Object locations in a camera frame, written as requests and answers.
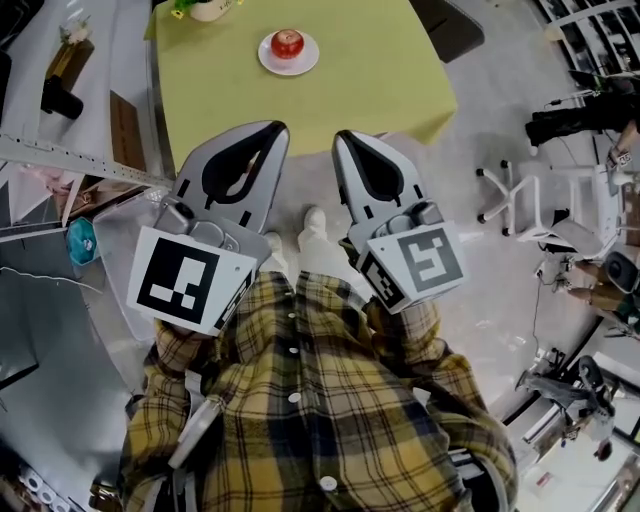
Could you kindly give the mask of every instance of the shirt button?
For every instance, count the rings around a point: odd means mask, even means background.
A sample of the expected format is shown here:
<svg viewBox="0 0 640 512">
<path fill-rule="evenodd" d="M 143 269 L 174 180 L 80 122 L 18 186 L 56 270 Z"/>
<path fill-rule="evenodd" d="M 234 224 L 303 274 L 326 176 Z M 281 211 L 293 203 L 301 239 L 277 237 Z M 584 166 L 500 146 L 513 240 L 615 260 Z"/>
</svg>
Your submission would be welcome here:
<svg viewBox="0 0 640 512">
<path fill-rule="evenodd" d="M 323 476 L 320 479 L 320 487 L 325 491 L 335 491 L 338 487 L 338 482 L 332 476 Z"/>
</svg>

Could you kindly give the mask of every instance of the yellow tablecloth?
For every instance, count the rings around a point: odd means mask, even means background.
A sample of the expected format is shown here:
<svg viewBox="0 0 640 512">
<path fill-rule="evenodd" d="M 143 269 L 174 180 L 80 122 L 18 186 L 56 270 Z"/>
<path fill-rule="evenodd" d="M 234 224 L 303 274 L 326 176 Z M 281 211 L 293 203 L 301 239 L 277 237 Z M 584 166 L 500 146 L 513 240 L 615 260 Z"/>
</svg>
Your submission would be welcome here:
<svg viewBox="0 0 640 512">
<path fill-rule="evenodd" d="M 329 150 L 342 129 L 406 132 L 434 141 L 457 108 L 442 64 L 408 0 L 246 0 L 202 23 L 160 4 L 150 24 L 176 169 L 196 146 L 234 126 L 277 119 L 289 155 Z M 281 77 L 262 67 L 269 33 L 313 36 L 320 60 Z"/>
</svg>

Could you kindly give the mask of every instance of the shelving unit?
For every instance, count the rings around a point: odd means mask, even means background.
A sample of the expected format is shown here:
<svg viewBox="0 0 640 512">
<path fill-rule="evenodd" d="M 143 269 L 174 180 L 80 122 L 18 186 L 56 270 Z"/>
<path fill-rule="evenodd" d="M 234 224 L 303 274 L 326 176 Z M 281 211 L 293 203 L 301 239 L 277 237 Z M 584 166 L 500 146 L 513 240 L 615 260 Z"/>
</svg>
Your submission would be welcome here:
<svg viewBox="0 0 640 512">
<path fill-rule="evenodd" d="M 602 75 L 640 73 L 640 13 L 635 0 L 534 0 L 577 71 Z M 628 19 L 638 23 L 637 35 Z"/>
<path fill-rule="evenodd" d="M 52 195 L 44 180 L 25 167 L 64 171 L 59 181 L 71 188 L 61 228 L 86 175 L 172 186 L 173 181 L 163 175 L 153 116 L 149 43 L 144 41 L 150 14 L 148 0 L 47 0 L 10 47 L 13 66 L 0 126 L 0 164 L 6 162 L 0 165 L 0 186 L 9 187 L 13 224 Z M 84 103 L 81 116 L 71 121 L 42 112 L 40 100 L 47 68 L 61 45 L 60 27 L 87 17 L 95 49 L 71 91 Z M 146 172 L 113 160 L 111 90 L 137 109 Z M 42 233 L 52 229 L 41 228 Z M 34 226 L 29 236 L 38 232 Z M 0 242 L 6 233 L 0 230 Z"/>
</svg>

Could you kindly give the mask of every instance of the white chair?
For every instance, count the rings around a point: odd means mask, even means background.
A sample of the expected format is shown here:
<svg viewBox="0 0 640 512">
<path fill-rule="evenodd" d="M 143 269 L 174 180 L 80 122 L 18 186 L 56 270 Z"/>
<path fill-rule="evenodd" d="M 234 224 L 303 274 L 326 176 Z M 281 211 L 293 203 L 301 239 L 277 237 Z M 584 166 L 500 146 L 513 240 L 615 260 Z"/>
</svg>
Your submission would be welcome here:
<svg viewBox="0 0 640 512">
<path fill-rule="evenodd" d="M 518 192 L 521 192 L 528 185 L 533 186 L 533 199 L 534 199 L 534 220 L 533 226 L 527 228 L 525 231 L 517 235 L 517 240 L 520 242 L 538 242 L 538 243 L 550 243 L 563 247 L 569 247 L 574 249 L 585 259 L 596 259 L 604 255 L 613 245 L 615 241 L 615 234 L 617 233 L 617 216 L 613 219 L 613 224 L 609 222 L 610 208 L 609 204 L 605 202 L 604 215 L 605 224 L 604 229 L 600 229 L 600 233 L 596 235 L 581 222 L 581 208 L 578 206 L 580 203 L 580 186 L 579 180 L 584 178 L 584 173 L 580 172 L 584 170 L 581 168 L 576 172 L 572 169 L 571 173 L 568 173 L 567 168 L 559 169 L 559 173 L 566 176 L 570 183 L 570 216 L 553 226 L 546 226 L 542 222 L 541 206 L 540 206 L 540 180 L 537 176 L 529 175 L 525 177 L 518 185 L 513 186 L 513 168 L 511 162 L 503 160 L 500 163 L 500 167 L 506 173 L 506 185 L 491 171 L 487 169 L 477 169 L 476 175 L 478 177 L 485 177 L 491 183 L 493 183 L 500 193 L 502 194 L 502 201 L 493 208 L 484 213 L 478 215 L 478 222 L 484 224 L 488 220 L 491 220 L 500 212 L 506 209 L 507 211 L 507 226 L 503 228 L 502 234 L 504 236 L 511 236 L 515 233 L 515 200 Z M 598 193 L 596 195 L 602 195 L 602 180 L 600 178 L 600 168 L 603 166 L 597 166 L 597 168 L 589 168 L 589 177 L 591 177 L 595 183 L 597 183 Z M 608 180 L 605 180 L 607 197 L 608 193 Z"/>
<path fill-rule="evenodd" d="M 552 166 L 551 170 L 564 176 L 570 185 L 571 209 L 576 222 L 584 224 L 582 216 L 581 182 L 591 182 L 592 202 L 596 208 L 597 233 L 603 245 L 601 255 L 611 249 L 620 234 L 620 219 L 622 211 L 622 194 L 620 185 L 626 182 L 626 177 L 619 171 L 608 172 L 605 165 L 585 165 L 573 167 Z"/>
</svg>

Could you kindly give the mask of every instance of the plaid shirt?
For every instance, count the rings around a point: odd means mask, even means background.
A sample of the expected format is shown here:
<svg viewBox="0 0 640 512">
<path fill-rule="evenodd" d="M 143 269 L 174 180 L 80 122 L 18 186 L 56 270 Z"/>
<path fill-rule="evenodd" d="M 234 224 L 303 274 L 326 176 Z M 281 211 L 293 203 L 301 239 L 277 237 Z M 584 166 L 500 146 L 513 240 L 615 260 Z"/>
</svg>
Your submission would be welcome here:
<svg viewBox="0 0 640 512">
<path fill-rule="evenodd" d="M 127 510 L 140 510 L 170 473 L 189 413 L 184 371 L 203 363 L 203 391 L 223 410 L 194 450 L 207 459 L 200 511 L 471 510 L 453 448 L 492 461 L 514 505 L 504 427 L 487 413 L 468 361 L 436 337 L 433 303 L 389 315 L 343 281 L 306 272 L 296 289 L 262 273 L 214 339 L 158 323 L 121 461 Z M 426 408 L 414 387 L 432 393 Z M 302 398 L 292 403 L 294 393 Z M 334 490 L 319 484 L 326 476 Z"/>
</svg>

